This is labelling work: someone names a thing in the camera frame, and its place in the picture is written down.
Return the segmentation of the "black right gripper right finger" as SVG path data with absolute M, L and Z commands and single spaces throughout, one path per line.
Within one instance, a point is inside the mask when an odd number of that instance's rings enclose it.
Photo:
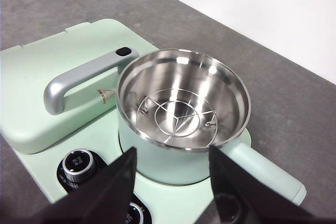
M 323 223 L 253 178 L 214 146 L 209 149 L 209 171 L 221 223 Z

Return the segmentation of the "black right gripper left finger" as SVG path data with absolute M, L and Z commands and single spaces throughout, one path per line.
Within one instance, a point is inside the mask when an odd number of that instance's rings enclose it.
M 132 147 L 80 188 L 16 223 L 125 223 L 137 164 Z

